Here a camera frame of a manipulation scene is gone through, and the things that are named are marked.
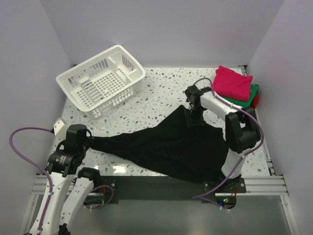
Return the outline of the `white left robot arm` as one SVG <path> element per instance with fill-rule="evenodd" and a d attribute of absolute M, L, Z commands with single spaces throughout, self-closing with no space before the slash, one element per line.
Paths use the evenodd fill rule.
<path fill-rule="evenodd" d="M 45 193 L 31 235 L 68 235 L 87 195 L 101 188 L 99 170 L 80 167 L 93 141 L 91 131 L 85 125 L 73 124 L 55 127 L 54 132 L 63 137 L 48 158 Z"/>

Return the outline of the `black t shirt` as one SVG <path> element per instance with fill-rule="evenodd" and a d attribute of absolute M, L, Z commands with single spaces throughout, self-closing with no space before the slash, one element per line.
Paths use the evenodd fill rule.
<path fill-rule="evenodd" d="M 113 154 L 151 171 L 190 182 L 215 180 L 229 148 L 221 128 L 188 126 L 178 106 L 160 124 L 133 133 L 94 137 L 91 149 Z"/>

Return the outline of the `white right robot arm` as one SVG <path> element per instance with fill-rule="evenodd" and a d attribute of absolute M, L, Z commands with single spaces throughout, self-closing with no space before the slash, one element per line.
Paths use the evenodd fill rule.
<path fill-rule="evenodd" d="M 185 91 L 190 109 L 185 111 L 189 126 L 205 124 L 203 112 L 209 110 L 225 122 L 225 141 L 228 153 L 221 171 L 224 174 L 218 180 L 223 192 L 235 187 L 234 178 L 241 174 L 244 158 L 261 147 L 264 141 L 261 126 L 252 107 L 241 108 L 214 93 L 210 87 L 198 89 L 189 86 Z"/>

